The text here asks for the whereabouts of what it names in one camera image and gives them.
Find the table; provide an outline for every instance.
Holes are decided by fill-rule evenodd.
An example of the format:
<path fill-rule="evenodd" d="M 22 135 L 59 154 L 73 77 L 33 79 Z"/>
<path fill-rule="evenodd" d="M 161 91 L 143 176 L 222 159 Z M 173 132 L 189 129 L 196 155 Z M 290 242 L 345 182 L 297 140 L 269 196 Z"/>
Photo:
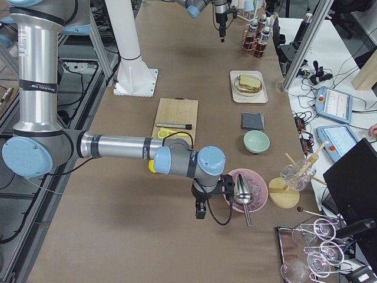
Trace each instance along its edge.
<path fill-rule="evenodd" d="M 298 30 L 298 27 L 301 21 L 302 21 L 301 19 L 279 18 L 279 25 L 281 27 L 280 33 L 285 34 L 287 43 L 293 41 L 296 35 L 296 31 Z M 376 102 L 377 98 L 372 90 L 356 91 L 354 89 L 351 81 L 353 80 L 353 78 L 356 77 L 357 73 L 359 72 L 359 69 L 356 66 L 356 63 L 353 60 L 351 54 L 349 53 L 348 49 L 346 48 L 345 44 L 343 43 L 342 39 L 340 38 L 339 34 L 336 32 L 334 26 L 332 25 L 330 21 L 325 20 L 323 22 L 305 58 L 308 60 L 308 64 L 309 64 L 309 66 L 305 67 L 305 69 L 307 70 L 313 70 L 314 69 L 313 61 L 317 60 L 320 66 L 323 66 L 324 69 L 327 69 L 325 71 L 332 72 L 333 75 L 340 74 L 335 80 L 335 84 L 337 85 L 336 89 L 353 95 L 353 107 L 352 107 L 353 110 L 363 111 L 364 109 L 364 101 L 358 98 L 365 100 L 367 107 L 372 106 Z M 305 80 L 304 83 L 311 85 L 309 80 Z M 314 95 L 311 94 L 309 98 L 301 97 L 300 101 L 297 98 L 297 96 L 299 95 L 304 95 L 308 93 L 308 91 L 302 90 L 302 86 L 303 86 L 302 79 L 297 78 L 294 80 L 292 86 L 289 89 L 290 105 L 292 107 L 292 110 L 297 113 L 303 112 L 303 111 L 311 111 L 313 115 L 315 116 L 315 112 L 310 107 L 310 105 L 311 106 L 314 105 L 314 101 L 312 100 Z M 319 88 L 321 86 L 327 86 L 327 87 L 333 88 L 333 81 L 328 80 L 325 82 L 321 82 L 318 85 L 314 86 L 314 88 Z M 377 123 L 376 112 L 368 113 L 368 114 L 353 113 L 352 122 L 350 125 L 356 126 L 358 128 L 364 128 L 364 129 L 358 129 L 358 128 L 353 127 L 352 131 L 356 134 L 356 136 L 359 139 L 366 137 L 371 142 L 374 140 L 374 138 L 368 137 L 368 132 L 366 129 L 368 129 L 371 125 L 375 123 Z M 322 118 L 322 117 L 318 117 L 310 122 L 310 125 L 307 128 L 307 131 L 311 132 L 312 134 L 315 134 L 315 129 L 317 127 L 334 125 L 334 124 L 337 124 L 337 123 L 334 121 Z M 314 151 L 319 147 L 319 145 L 320 145 L 320 141 L 315 135 L 315 145 L 313 147 Z M 333 162 L 331 161 L 330 157 L 324 150 L 322 150 L 319 153 L 319 156 L 320 158 L 315 164 L 317 168 L 316 177 L 323 179 L 323 176 L 322 176 L 323 173 L 327 171 L 328 168 L 331 167 Z M 316 181 L 312 181 L 312 186 L 316 194 L 318 207 L 319 209 L 323 209 L 322 204 L 321 204 L 321 198 L 323 197 L 326 186 L 321 185 L 320 183 Z"/>
<path fill-rule="evenodd" d="M 182 7 L 143 3 L 136 20 L 143 60 L 159 69 L 153 98 L 119 97 L 109 88 L 91 127 L 93 133 L 150 136 L 160 97 L 199 101 L 196 148 L 221 148 L 225 172 L 248 168 L 268 183 L 288 163 L 284 153 L 302 157 L 275 50 L 257 59 L 241 52 L 246 22 L 236 19 L 220 43 L 211 7 L 191 19 Z M 232 101 L 232 70 L 262 72 L 267 104 Z M 266 116 L 270 149 L 251 154 L 240 128 L 244 111 Z M 209 213 L 194 217 L 191 180 L 153 175 L 145 160 L 103 158 L 74 172 L 29 276 L 28 282 L 280 282 L 275 226 L 295 226 L 307 215 L 267 201 L 252 213 L 253 227 L 234 213 L 228 226 Z M 225 220 L 221 197 L 211 204 Z M 299 205 L 316 210 L 313 192 Z"/>

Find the screen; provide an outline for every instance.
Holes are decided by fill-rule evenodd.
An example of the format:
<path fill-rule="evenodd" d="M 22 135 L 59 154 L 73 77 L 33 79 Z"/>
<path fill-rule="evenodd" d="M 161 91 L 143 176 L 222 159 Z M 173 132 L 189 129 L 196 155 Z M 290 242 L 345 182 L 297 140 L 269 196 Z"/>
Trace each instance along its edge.
<path fill-rule="evenodd" d="M 377 152 L 364 138 L 324 174 L 326 183 L 347 225 L 365 218 L 377 221 Z M 377 229 L 357 234 L 357 243 L 377 273 Z"/>
<path fill-rule="evenodd" d="M 324 112 L 343 119 L 348 118 L 349 96 L 335 90 L 327 90 Z"/>

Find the wine glass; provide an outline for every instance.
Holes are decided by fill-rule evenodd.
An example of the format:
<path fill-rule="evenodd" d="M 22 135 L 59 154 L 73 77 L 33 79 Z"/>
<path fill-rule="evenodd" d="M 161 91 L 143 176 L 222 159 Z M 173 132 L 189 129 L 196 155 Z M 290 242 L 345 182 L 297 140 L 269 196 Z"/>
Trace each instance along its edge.
<path fill-rule="evenodd" d="M 292 230 L 292 239 L 301 246 L 313 246 L 318 239 L 331 241 L 335 238 L 334 224 L 325 218 L 318 218 L 311 223 L 301 223 Z"/>
<path fill-rule="evenodd" d="M 344 261 L 344 252 L 335 242 L 324 241 L 320 244 L 319 250 L 330 265 L 339 266 Z"/>
<path fill-rule="evenodd" d="M 298 258 L 286 261 L 280 268 L 282 277 L 291 283 L 304 283 L 309 279 L 322 282 L 316 277 L 326 278 L 330 275 L 331 266 L 320 252 L 310 252 L 306 260 L 306 264 Z"/>

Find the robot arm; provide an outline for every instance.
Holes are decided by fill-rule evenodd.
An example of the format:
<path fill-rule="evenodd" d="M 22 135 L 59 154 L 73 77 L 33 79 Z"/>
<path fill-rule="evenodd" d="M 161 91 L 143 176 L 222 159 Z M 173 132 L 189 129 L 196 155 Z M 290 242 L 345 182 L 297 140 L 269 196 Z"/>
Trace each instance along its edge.
<path fill-rule="evenodd" d="M 75 158 L 125 157 L 154 160 L 157 172 L 194 179 L 197 218 L 204 218 L 205 201 L 233 181 L 221 175 L 225 155 L 209 146 L 199 152 L 180 139 L 122 137 L 63 129 L 57 123 L 58 33 L 70 23 L 75 34 L 88 32 L 89 0 L 8 0 L 18 26 L 20 121 L 14 137 L 2 149 L 6 165 L 23 177 L 48 173 Z"/>
<path fill-rule="evenodd" d="M 219 24 L 219 36 L 221 42 L 224 42 L 225 40 L 228 14 L 233 14 L 233 18 L 236 18 L 237 16 L 237 10 L 235 8 L 228 8 L 227 0 L 176 0 L 176 2 L 184 7 L 188 14 L 193 18 L 198 17 L 202 10 L 210 2 L 213 2 L 216 22 Z"/>

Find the blue joint cap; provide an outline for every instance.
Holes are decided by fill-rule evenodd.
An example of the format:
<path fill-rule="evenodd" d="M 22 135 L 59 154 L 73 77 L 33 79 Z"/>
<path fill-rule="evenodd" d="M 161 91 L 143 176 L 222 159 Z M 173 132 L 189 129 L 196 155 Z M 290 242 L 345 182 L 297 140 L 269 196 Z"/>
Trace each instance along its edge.
<path fill-rule="evenodd" d="M 48 173 L 54 162 L 40 143 L 28 137 L 12 137 L 2 148 L 5 164 L 17 175 L 34 178 Z"/>
<path fill-rule="evenodd" d="M 3 23 L 3 24 L 15 24 L 16 22 L 13 21 L 13 19 L 11 17 L 3 17 L 0 19 L 0 21 Z"/>
<path fill-rule="evenodd" d="M 90 35 L 92 31 L 91 24 L 88 25 L 76 25 L 76 26 L 67 26 L 62 31 L 61 34 L 68 35 Z"/>
<path fill-rule="evenodd" d="M 30 7 L 43 2 L 44 0 L 6 0 L 9 4 L 16 7 Z"/>
<path fill-rule="evenodd" d="M 211 176 L 218 176 L 224 171 L 225 154 L 216 146 L 207 146 L 198 153 L 200 168 Z"/>
<path fill-rule="evenodd" d="M 188 6 L 186 10 L 192 18 L 197 18 L 200 15 L 200 10 L 195 6 Z"/>
<path fill-rule="evenodd" d="M 154 156 L 154 170 L 169 174 L 171 168 L 171 151 L 167 146 L 160 146 Z"/>
<path fill-rule="evenodd" d="M 13 41 L 11 41 L 8 37 L 0 35 L 0 43 L 6 48 L 11 48 L 13 46 Z"/>

